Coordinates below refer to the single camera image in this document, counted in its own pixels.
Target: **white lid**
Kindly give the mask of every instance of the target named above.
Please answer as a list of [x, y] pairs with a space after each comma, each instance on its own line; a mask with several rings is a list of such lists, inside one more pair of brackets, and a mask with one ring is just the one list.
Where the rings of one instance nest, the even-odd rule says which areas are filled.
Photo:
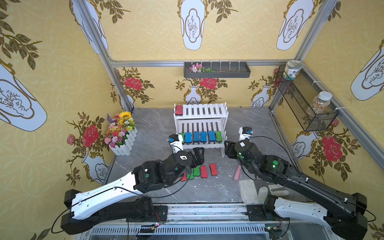
[[319, 93], [318, 98], [323, 101], [329, 101], [332, 98], [332, 93], [322, 91]]

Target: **zip tie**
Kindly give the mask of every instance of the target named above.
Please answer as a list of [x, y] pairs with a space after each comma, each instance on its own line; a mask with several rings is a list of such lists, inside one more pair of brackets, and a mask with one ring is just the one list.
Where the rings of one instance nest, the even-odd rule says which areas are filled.
[[335, 111], [333, 111], [333, 112], [336, 112], [336, 110], [341, 109], [341, 108], [346, 108], [346, 107], [335, 108]]
[[314, 83], [321, 83], [321, 81], [313, 81], [312, 86]]

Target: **white wooden shelf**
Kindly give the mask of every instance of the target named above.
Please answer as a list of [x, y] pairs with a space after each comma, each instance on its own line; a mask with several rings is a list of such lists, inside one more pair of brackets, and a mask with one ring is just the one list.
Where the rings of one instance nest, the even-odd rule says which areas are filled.
[[[224, 141], [227, 139], [225, 125], [227, 124], [227, 103], [216, 104], [189, 104], [183, 105], [183, 115], [176, 116], [174, 113], [176, 132], [192, 133], [192, 143], [183, 144], [184, 149], [195, 147], [221, 148], [224, 156]], [[207, 142], [193, 142], [193, 132], [207, 132]], [[222, 142], [209, 142], [208, 131], [220, 131]]]

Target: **pink chalk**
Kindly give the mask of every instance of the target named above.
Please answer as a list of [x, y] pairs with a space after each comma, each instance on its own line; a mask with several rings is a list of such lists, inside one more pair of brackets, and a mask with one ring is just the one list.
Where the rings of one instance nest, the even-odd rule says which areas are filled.
[[233, 177], [233, 180], [236, 181], [236, 182], [239, 181], [240, 171], [241, 171], [241, 166], [239, 165], [239, 166], [237, 167], [235, 176]]

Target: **yellow wallpaper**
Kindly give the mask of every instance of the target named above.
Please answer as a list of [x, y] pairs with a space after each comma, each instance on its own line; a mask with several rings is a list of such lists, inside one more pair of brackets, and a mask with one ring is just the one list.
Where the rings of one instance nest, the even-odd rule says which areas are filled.
[[336, 16], [335, 19], [325, 23], [304, 61], [382, 146], [384, 146], [382, 127], [384, 95], [377, 92], [381, 90], [384, 81], [383, 58], [381, 57], [366, 75], [367, 78], [369, 76], [376, 78], [377, 87], [364, 89], [360, 83], [360, 86], [352, 87], [356, 89], [354, 96], [351, 85], [382, 45], [383, 9], [384, 2], [381, 0], [342, 1], [339, 11], [342, 18]]
[[[308, 154], [299, 160], [303, 172], [343, 192], [365, 195], [368, 210], [377, 217], [373, 223], [381, 227], [384, 223], [384, 173], [341, 120], [337, 118], [329, 129], [314, 135], [314, 132], [303, 132], [288, 105], [277, 107], [276, 116], [292, 144], [293, 152], [297, 155], [300, 152]], [[296, 144], [298, 142], [306, 143], [306, 147], [300, 148], [300, 144]], [[369, 213], [365, 213], [365, 217], [373, 219]], [[380, 237], [377, 233], [368, 227], [364, 240], [371, 239], [371, 234]]]
[[[295, 31], [302, 31], [297, 41], [282, 51], [276, 47], [276, 41], [289, 0], [231, 0], [232, 7], [222, 4], [224, 13], [230, 14], [218, 23], [217, 13], [222, 11], [215, 7], [211, 10], [211, 5], [224, 0], [207, 0], [209, 14], [204, 20], [202, 43], [193, 51], [184, 46], [178, 0], [119, 0], [121, 8], [108, 5], [106, 0], [88, 1], [98, 3], [108, 53], [114, 60], [290, 59], [294, 58], [314, 19], [309, 18], [304, 28], [298, 25]], [[313, 6], [312, 0], [298, 1], [302, 5], [308, 3]]]
[[[70, 162], [66, 161], [76, 155], [72, 153], [76, 144], [70, 145], [73, 144], [71, 138], [67, 143], [68, 136], [73, 134], [76, 138], [81, 137], [79, 131], [66, 120], [77, 124], [80, 121], [78, 112], [84, 111], [91, 121], [95, 121], [97, 116], [106, 118], [107, 112], [113, 114], [119, 111], [120, 106], [110, 101], [110, 78], [99, 56], [74, 21], [68, 1], [7, 3], [6, 10], [4, 1], [0, 3], [0, 17], [12, 27], [12, 31], [0, 25], [0, 40], [5, 38], [8, 44], [14, 39], [20, 49], [24, 44], [28, 56], [34, 56], [35, 66], [28, 56], [22, 59], [24, 50], [21, 50], [22, 53], [11, 52], [11, 59], [4, 50], [0, 51], [0, 59], [4, 65], [12, 64], [14, 76], [47, 114], [46, 122], [43, 119], [40, 124], [44, 124], [35, 131], [25, 131], [0, 121], [0, 239], [19, 240], [31, 239], [34, 233], [39, 235], [51, 227], [55, 218], [65, 209], [65, 191], [71, 188], [85, 191], [100, 186], [87, 179], [84, 168], [87, 164], [82, 163], [81, 158], [77, 158], [72, 165], [75, 175], [80, 177], [76, 179], [75, 187], [73, 183], [71, 185], [71, 178], [66, 176], [71, 173]], [[17, 34], [23, 34], [31, 41]], [[36, 53], [29, 44], [37, 41], [41, 42], [34, 44]], [[99, 129], [104, 131], [106, 125]], [[93, 141], [90, 138], [95, 134], [90, 134], [86, 140]], [[111, 151], [104, 149], [102, 154], [109, 162]], [[58, 223], [55, 231], [60, 230], [60, 221]], [[49, 233], [46, 237], [64, 238], [72, 239], [73, 236]]]
[[251, 66], [249, 78], [226, 79], [185, 79], [182, 67], [127, 67], [125, 70], [118, 68], [118, 72], [128, 98], [130, 101], [134, 100], [136, 107], [172, 108], [175, 103], [185, 104], [185, 99], [188, 99], [193, 88], [202, 99], [201, 103], [227, 102], [228, 106], [268, 106], [277, 90], [273, 85], [276, 68], [278, 66]]

